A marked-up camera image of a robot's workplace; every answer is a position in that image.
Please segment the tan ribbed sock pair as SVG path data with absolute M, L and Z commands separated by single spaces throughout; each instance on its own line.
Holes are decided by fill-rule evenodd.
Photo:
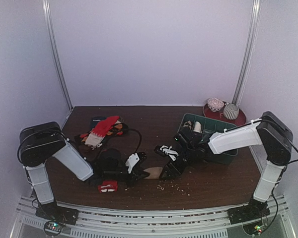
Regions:
M 144 169 L 144 172 L 149 173 L 149 175 L 145 179 L 159 179 L 163 167 L 151 167 Z

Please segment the red sock pair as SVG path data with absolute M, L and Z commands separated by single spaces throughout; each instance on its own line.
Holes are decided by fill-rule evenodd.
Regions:
M 118 190 L 118 182 L 115 180 L 105 180 L 97 188 L 100 193 L 116 192 Z

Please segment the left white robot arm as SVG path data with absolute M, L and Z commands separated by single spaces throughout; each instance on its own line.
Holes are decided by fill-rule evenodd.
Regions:
M 124 182 L 131 186 L 149 177 L 149 172 L 140 166 L 147 158 L 144 152 L 135 151 L 123 161 L 118 150 L 107 149 L 90 162 L 73 146 L 55 121 L 23 129 L 19 141 L 17 158 L 26 170 L 38 202 L 43 205 L 42 212 L 50 220 L 57 220 L 62 214 L 61 208 L 54 203 L 45 167 L 50 158 L 57 159 L 79 180 L 101 187 L 101 191 L 113 190 L 106 182 Z

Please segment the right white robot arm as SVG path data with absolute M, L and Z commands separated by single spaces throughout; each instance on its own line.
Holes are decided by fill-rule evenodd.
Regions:
M 272 112 L 264 112 L 257 119 L 244 125 L 211 119 L 194 114 L 183 116 L 174 140 L 179 147 L 158 145 L 155 152 L 169 157 L 161 179 L 180 176 L 184 169 L 200 160 L 229 165 L 239 149 L 261 146 L 266 154 L 266 166 L 253 192 L 252 201 L 245 207 L 245 215 L 255 219 L 264 210 L 264 205 L 274 187 L 279 183 L 291 160 L 293 133 Z

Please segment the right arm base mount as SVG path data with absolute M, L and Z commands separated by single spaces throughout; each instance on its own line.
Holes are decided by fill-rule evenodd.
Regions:
M 227 214 L 230 224 L 233 225 L 259 219 L 262 216 L 268 216 L 271 213 L 267 201 L 260 202 L 254 198 L 250 198 L 247 205 L 230 208 L 228 209 Z

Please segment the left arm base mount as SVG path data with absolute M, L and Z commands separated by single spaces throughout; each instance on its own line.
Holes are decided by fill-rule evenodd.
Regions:
M 57 223 L 75 225 L 78 219 L 78 210 L 58 206 L 54 201 L 48 204 L 39 203 L 35 215 Z

